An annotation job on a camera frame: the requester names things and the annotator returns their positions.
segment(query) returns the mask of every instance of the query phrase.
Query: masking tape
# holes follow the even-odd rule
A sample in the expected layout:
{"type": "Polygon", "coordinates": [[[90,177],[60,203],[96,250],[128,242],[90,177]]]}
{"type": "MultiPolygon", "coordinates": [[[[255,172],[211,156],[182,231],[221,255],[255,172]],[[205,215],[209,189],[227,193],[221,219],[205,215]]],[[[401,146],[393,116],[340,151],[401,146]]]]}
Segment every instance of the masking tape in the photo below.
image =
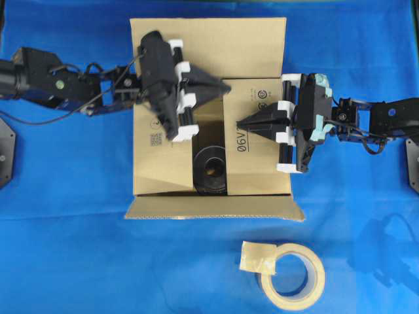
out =
{"type": "Polygon", "coordinates": [[[310,307],[320,298],[325,287],[325,270],[321,260],[308,247],[294,243],[280,246],[264,243],[243,242],[240,269],[259,273],[262,289],[269,300],[280,309],[299,311],[310,307]],[[302,260],[307,269],[304,288],[293,296],[278,294],[272,284],[275,263],[285,255],[294,255],[302,260]]]}

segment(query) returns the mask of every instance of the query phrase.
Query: small cardboard box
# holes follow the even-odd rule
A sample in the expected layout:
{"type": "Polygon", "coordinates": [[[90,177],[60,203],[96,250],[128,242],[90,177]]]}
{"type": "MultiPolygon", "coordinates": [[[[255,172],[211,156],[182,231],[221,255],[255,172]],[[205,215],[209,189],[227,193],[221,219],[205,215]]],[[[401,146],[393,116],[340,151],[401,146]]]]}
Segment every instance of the small cardboard box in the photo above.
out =
{"type": "Polygon", "coordinates": [[[145,106],[135,107],[136,198],[126,218],[304,220],[293,201],[289,175],[276,171],[278,144],[235,126],[282,94],[285,22],[285,18],[131,19],[134,54],[142,36],[159,30],[165,40],[182,39],[184,59],[225,79],[232,91],[195,111],[200,133],[192,142],[168,142],[153,114],[145,106]],[[192,156],[198,147],[215,142],[226,147],[228,196],[199,196],[193,187],[192,156]]]}

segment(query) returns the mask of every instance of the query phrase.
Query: wire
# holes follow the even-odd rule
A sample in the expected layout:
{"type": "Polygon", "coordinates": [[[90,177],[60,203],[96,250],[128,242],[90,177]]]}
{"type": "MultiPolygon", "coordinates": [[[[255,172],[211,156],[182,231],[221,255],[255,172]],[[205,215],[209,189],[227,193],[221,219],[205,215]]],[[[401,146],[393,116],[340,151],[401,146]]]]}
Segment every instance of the wire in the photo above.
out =
{"type": "Polygon", "coordinates": [[[295,125],[295,121],[296,121],[296,118],[297,118],[297,113],[298,113],[298,111],[299,111],[299,106],[296,106],[296,107],[294,108],[294,112],[293,112],[293,115],[292,115],[292,117],[291,117],[291,128],[292,128],[292,126],[294,126],[294,125],[295,125]]]}
{"type": "Polygon", "coordinates": [[[5,7],[6,7],[6,0],[0,0],[0,31],[3,30],[5,26],[5,7]]]}
{"type": "MultiPolygon", "coordinates": [[[[122,78],[125,76],[125,74],[130,70],[131,65],[137,60],[138,56],[132,58],[132,60],[130,61],[130,63],[126,66],[125,70],[121,73],[121,75],[119,76],[119,78],[115,81],[114,86],[118,85],[118,83],[122,80],[122,78]]],[[[100,97],[102,97],[103,95],[105,95],[106,93],[109,93],[112,90],[112,86],[109,87],[108,89],[106,89],[105,91],[103,91],[102,93],[94,96],[91,100],[89,100],[88,102],[82,104],[81,106],[77,107],[76,109],[73,109],[72,111],[70,111],[69,113],[63,115],[63,116],[58,116],[57,118],[53,118],[51,120],[46,120],[46,121],[41,121],[41,122],[31,122],[31,121],[25,121],[19,118],[16,118],[15,116],[10,115],[9,113],[6,113],[5,111],[0,111],[0,115],[3,115],[13,121],[22,123],[22,124],[27,124],[29,126],[43,126],[45,124],[50,124],[53,122],[57,122],[60,120],[63,120],[64,118],[67,118],[69,116],[71,116],[72,114],[82,110],[83,108],[89,106],[91,103],[95,102],[97,99],[99,99],[100,97]]]]}
{"type": "Polygon", "coordinates": [[[367,140],[365,138],[362,138],[361,140],[362,145],[364,146],[365,150],[370,153],[371,155],[378,155],[382,153],[384,150],[384,147],[386,147],[387,141],[381,141],[380,144],[378,144],[378,150],[372,150],[367,143],[367,140]]]}
{"type": "Polygon", "coordinates": [[[387,139],[388,138],[388,136],[370,133],[369,131],[365,131],[365,130],[359,129],[359,128],[355,127],[355,126],[351,126],[349,124],[337,122],[337,121],[334,121],[334,120],[325,120],[325,123],[334,124],[336,126],[344,126],[345,128],[353,129],[355,131],[358,131],[361,134],[367,134],[367,135],[373,136],[373,137],[379,137],[379,138],[383,138],[383,139],[387,139]]]}
{"type": "Polygon", "coordinates": [[[77,71],[77,73],[79,74],[79,76],[83,75],[83,71],[81,71],[79,67],[77,67],[76,65],[71,64],[71,63],[63,63],[63,64],[58,65],[58,66],[56,66],[56,67],[52,67],[52,68],[49,70],[49,73],[53,73],[53,72],[57,72],[57,71],[61,71],[61,70],[63,70],[63,69],[67,69],[68,67],[73,68],[74,70],[76,70],[76,71],[77,71]]]}
{"type": "Polygon", "coordinates": [[[84,72],[84,74],[89,74],[90,73],[90,69],[92,67],[95,67],[99,71],[99,73],[103,72],[103,67],[101,67],[100,64],[98,64],[96,62],[92,62],[92,63],[89,63],[87,65],[86,71],[84,72]]]}

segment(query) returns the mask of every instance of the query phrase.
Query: screw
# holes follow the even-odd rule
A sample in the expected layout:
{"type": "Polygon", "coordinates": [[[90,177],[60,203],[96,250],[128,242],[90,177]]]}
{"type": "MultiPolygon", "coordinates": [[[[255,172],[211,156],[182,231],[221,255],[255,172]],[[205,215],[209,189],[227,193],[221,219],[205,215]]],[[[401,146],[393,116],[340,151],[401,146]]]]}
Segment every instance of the screw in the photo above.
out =
{"type": "Polygon", "coordinates": [[[55,87],[57,87],[59,90],[62,90],[64,88],[65,84],[62,80],[57,80],[55,82],[55,87]]]}
{"type": "Polygon", "coordinates": [[[61,108],[66,108],[68,106],[68,98],[65,98],[64,101],[61,103],[60,107],[61,108]]]}
{"type": "Polygon", "coordinates": [[[147,53],[147,49],[144,47],[141,47],[141,50],[139,52],[139,58],[144,58],[144,55],[147,53]]]}
{"type": "Polygon", "coordinates": [[[395,109],[394,109],[394,108],[391,108],[391,109],[388,111],[388,115],[389,115],[389,116],[395,116],[395,109]]]}
{"type": "Polygon", "coordinates": [[[130,78],[126,78],[124,80],[125,87],[130,87],[132,85],[132,80],[130,78]]]}
{"type": "Polygon", "coordinates": [[[340,121],[345,121],[345,120],[346,120],[346,118],[347,118],[347,116],[346,116],[346,114],[345,114],[345,113],[341,113],[341,114],[338,116],[338,119],[339,119],[340,121]]]}

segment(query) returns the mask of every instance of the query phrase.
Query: roll of tape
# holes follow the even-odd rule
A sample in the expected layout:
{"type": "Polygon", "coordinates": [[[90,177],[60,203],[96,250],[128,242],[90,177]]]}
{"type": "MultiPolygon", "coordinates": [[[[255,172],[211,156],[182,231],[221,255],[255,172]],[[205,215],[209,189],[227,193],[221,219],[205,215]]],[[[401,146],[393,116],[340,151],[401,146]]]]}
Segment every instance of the roll of tape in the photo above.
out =
{"type": "Polygon", "coordinates": [[[306,309],[316,303],[323,293],[326,279],[323,264],[318,256],[308,247],[294,243],[278,246],[274,254],[275,260],[290,254],[300,258],[307,269],[307,282],[298,294],[282,296],[276,292],[271,275],[260,273],[261,286],[269,300],[278,308],[290,311],[306,309]]]}

